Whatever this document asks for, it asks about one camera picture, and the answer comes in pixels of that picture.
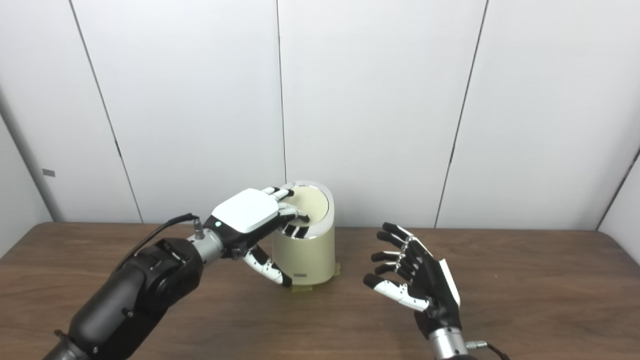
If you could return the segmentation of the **black and white left hand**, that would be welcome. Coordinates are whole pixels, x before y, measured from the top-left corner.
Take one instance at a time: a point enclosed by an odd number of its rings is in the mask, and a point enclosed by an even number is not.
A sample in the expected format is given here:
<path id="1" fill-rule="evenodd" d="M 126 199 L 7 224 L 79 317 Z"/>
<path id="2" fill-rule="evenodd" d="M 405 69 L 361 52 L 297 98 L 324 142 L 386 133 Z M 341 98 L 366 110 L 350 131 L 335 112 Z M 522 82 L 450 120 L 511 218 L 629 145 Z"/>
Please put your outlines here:
<path id="1" fill-rule="evenodd" d="M 203 264 L 219 259 L 243 260 L 268 280 L 291 287 L 292 278 L 258 243 L 291 221 L 310 221 L 306 212 L 284 202 L 294 194 L 292 189 L 280 187 L 248 188 L 220 203 L 203 225 L 203 238 L 191 237 Z"/>

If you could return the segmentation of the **black and white right hand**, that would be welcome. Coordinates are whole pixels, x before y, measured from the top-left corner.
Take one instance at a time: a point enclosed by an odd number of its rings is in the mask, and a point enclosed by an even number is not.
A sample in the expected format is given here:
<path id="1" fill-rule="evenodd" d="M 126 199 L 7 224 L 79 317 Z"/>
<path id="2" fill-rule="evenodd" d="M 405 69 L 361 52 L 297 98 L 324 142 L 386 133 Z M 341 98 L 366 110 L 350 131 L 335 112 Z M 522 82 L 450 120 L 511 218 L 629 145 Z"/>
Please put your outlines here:
<path id="1" fill-rule="evenodd" d="M 438 260 L 416 235 L 394 223 L 384 222 L 376 237 L 397 251 L 373 253 L 371 261 L 380 265 L 364 276 L 363 284 L 414 310 L 426 338 L 441 329 L 462 330 L 461 298 L 446 260 Z"/>

